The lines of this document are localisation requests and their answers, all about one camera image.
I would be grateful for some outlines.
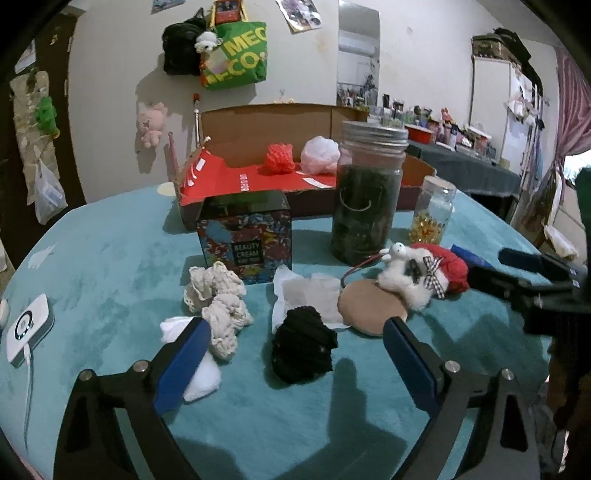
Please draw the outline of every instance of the picture on wall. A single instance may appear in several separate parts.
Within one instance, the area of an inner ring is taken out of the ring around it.
[[[15,73],[21,73],[27,67],[33,65],[37,61],[37,54],[35,50],[35,40],[33,40],[27,49],[18,59],[17,64],[14,66]]]
[[[322,19],[312,0],[277,0],[277,5],[294,33],[322,26]]]
[[[162,10],[177,7],[185,3],[185,0],[152,0],[152,14],[157,14]]]

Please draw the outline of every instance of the photo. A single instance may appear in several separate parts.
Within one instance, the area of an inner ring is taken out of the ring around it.
[[[37,61],[37,55],[35,53],[35,40],[27,47],[27,49],[18,59],[17,64],[14,66],[15,73],[21,73],[28,66],[33,65]]]
[[[322,19],[312,0],[277,0],[277,4],[295,33],[322,26]]]
[[[238,10],[238,0],[226,0],[225,2],[216,3],[216,12],[235,12]]]
[[[172,7],[177,7],[185,3],[185,0],[152,0],[152,12],[157,14],[162,10],[166,10]]]

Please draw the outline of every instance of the blue gripper pad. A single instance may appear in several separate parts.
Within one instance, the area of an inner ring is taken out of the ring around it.
[[[452,251],[452,253],[454,253],[458,257],[460,257],[464,262],[466,262],[466,265],[468,265],[468,267],[472,267],[474,265],[477,265],[478,267],[493,268],[493,266],[490,263],[488,263],[486,260],[484,260],[484,258],[479,257],[478,255],[473,254],[469,250],[466,250],[462,247],[459,247],[457,245],[452,245],[451,251]]]
[[[154,410],[159,416],[180,406],[184,391],[207,352],[211,336],[208,322],[199,319],[193,333],[177,351],[168,368],[160,375],[154,397]]]
[[[439,411],[437,382],[421,356],[393,319],[389,319],[384,325],[383,340],[386,351],[402,377],[416,407],[431,416],[435,415]]]

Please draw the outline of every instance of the window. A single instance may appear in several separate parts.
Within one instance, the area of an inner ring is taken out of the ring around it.
[[[584,167],[591,167],[591,150],[580,155],[568,155],[564,159],[564,178],[574,185],[574,180]]]

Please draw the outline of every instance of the red cable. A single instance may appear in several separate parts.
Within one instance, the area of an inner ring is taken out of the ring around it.
[[[377,260],[378,258],[381,258],[382,254],[375,254],[372,255],[371,257],[368,257],[367,259],[363,260],[359,265],[354,266],[353,268],[348,269],[345,274],[341,277],[340,279],[340,287],[344,288],[345,287],[345,279],[351,275],[352,273],[354,273],[355,271],[357,271],[358,269],[360,269],[361,267],[363,267],[365,264],[368,264],[370,262],[373,262],[375,260]]]

